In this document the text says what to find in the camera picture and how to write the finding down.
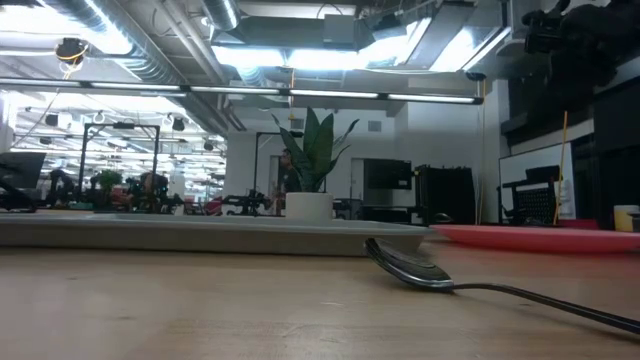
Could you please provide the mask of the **white board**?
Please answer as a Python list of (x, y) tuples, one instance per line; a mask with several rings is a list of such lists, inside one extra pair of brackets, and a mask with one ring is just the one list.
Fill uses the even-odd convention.
[(502, 205), (509, 210), (514, 207), (513, 191), (507, 187), (508, 184), (528, 180), (528, 170), (542, 167), (553, 167), (553, 173), (550, 176), (562, 174), (559, 218), (561, 220), (576, 219), (574, 167), (570, 142), (501, 158), (499, 172)]

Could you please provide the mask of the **black monitor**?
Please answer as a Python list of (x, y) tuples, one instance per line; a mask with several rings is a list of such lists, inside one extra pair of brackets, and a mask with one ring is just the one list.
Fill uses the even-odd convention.
[(23, 189), (37, 186), (45, 157), (42, 152), (0, 154), (0, 208), (26, 213), (37, 210), (37, 202)]

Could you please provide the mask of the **black wall screen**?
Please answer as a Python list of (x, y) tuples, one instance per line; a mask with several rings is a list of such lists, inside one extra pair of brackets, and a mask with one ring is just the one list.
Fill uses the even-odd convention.
[(411, 162), (393, 159), (365, 159), (364, 183), (369, 189), (411, 190)]

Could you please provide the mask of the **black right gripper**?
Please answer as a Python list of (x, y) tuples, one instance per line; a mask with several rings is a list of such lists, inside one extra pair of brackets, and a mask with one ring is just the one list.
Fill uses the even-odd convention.
[(563, 20), (561, 10), (531, 11), (522, 17), (522, 24), (528, 30), (525, 36), (524, 50), (528, 54), (559, 50), (564, 45), (560, 25)]

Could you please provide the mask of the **small green bushy plant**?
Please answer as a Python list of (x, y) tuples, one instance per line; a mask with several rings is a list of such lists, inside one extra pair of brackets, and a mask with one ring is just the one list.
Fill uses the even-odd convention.
[(114, 170), (102, 170), (97, 175), (97, 183), (105, 194), (110, 194), (113, 188), (122, 183), (122, 174)]

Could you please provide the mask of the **long LED light bar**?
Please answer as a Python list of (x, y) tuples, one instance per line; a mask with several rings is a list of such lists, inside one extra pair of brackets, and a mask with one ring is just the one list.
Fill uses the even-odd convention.
[(83, 92), (89, 90), (95, 92), (120, 91), (137, 92), (140, 94), (156, 94), (157, 96), (169, 96), (170, 94), (178, 94), (179, 96), (187, 94), (223, 94), (285, 97), (322, 97), (394, 102), (442, 103), (456, 105), (481, 105), (484, 103), (483, 97), (449, 96), (435, 94), (359, 92), (347, 90), (315, 90), (299, 88), (254, 88), (222, 85), (167, 85), (16, 77), (0, 77), (0, 87), (38, 89), (53, 88), (64, 90), (66, 92)]

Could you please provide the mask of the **black cabinet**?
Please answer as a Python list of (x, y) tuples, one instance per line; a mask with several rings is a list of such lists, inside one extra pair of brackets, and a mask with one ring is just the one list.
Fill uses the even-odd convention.
[(415, 202), (424, 225), (472, 225), (476, 199), (472, 169), (421, 165), (414, 169)]

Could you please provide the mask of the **pale yellow container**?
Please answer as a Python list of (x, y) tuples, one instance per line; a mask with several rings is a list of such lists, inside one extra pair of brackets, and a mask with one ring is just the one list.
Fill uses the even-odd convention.
[(640, 214), (638, 205), (615, 205), (613, 208), (615, 230), (633, 232), (633, 214)]

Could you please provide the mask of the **black metal spoon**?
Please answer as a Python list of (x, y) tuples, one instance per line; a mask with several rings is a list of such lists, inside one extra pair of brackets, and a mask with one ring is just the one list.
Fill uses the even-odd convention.
[(426, 257), (401, 252), (378, 238), (364, 241), (367, 256), (389, 274), (416, 288), (439, 293), (456, 290), (488, 290), (523, 298), (632, 334), (640, 335), (640, 320), (585, 307), (521, 288), (495, 283), (455, 283), (442, 268)]

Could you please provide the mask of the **white plant pot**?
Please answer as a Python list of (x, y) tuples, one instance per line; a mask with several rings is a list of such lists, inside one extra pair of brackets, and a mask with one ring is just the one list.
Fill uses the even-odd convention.
[(329, 193), (290, 192), (285, 198), (285, 217), (304, 221), (333, 219), (334, 197)]

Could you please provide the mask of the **green snake plant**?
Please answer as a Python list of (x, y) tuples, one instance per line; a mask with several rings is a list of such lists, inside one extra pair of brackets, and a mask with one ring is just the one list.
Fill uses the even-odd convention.
[(330, 113), (320, 121), (315, 111), (308, 107), (302, 144), (299, 145), (293, 133), (285, 129), (275, 115), (272, 118), (279, 128), (285, 147), (291, 154), (291, 163), (298, 175), (301, 191), (319, 192), (324, 180), (348, 148), (346, 141), (359, 123), (359, 119), (352, 121), (346, 132), (335, 138), (334, 114)]

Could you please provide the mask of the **grey plastic tray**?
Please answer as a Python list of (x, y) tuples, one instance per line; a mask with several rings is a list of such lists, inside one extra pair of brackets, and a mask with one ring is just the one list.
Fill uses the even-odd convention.
[(369, 238), (413, 252), (433, 234), (425, 227), (360, 220), (0, 213), (0, 247), (360, 257)]

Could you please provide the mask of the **black mesh cart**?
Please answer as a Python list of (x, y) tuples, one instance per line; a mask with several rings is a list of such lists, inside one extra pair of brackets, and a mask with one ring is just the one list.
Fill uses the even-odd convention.
[(499, 222), (512, 226), (552, 226), (556, 217), (555, 184), (562, 179), (559, 165), (528, 168), (523, 180), (496, 188)]

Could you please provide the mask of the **pink round plate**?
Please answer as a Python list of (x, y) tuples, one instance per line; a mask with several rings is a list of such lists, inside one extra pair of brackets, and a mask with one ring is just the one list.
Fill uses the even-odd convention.
[(640, 250), (640, 233), (551, 227), (432, 225), (453, 242), (541, 253), (610, 254)]

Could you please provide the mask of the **black rig frame stand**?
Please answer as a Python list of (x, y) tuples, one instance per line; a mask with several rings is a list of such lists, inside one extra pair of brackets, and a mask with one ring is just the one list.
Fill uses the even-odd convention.
[(160, 133), (161, 127), (159, 125), (144, 125), (144, 124), (136, 124), (133, 122), (115, 122), (115, 123), (85, 123), (84, 124), (84, 132), (82, 138), (82, 148), (80, 153), (80, 165), (79, 165), (79, 174), (78, 174), (78, 185), (75, 192), (75, 199), (79, 201), (82, 197), (83, 193), (83, 185), (84, 185), (84, 173), (85, 173), (85, 163), (87, 156), (87, 147), (88, 143), (93, 140), (94, 135), (90, 136), (89, 131), (91, 128), (97, 127), (99, 131), (102, 131), (104, 128), (110, 127), (119, 130), (135, 130), (135, 129), (153, 129), (155, 131), (155, 135), (151, 137), (154, 142), (154, 153), (152, 158), (152, 172), (151, 172), (151, 185), (150, 189), (154, 190), (154, 177), (157, 174), (157, 165), (158, 165), (158, 155), (160, 149)]

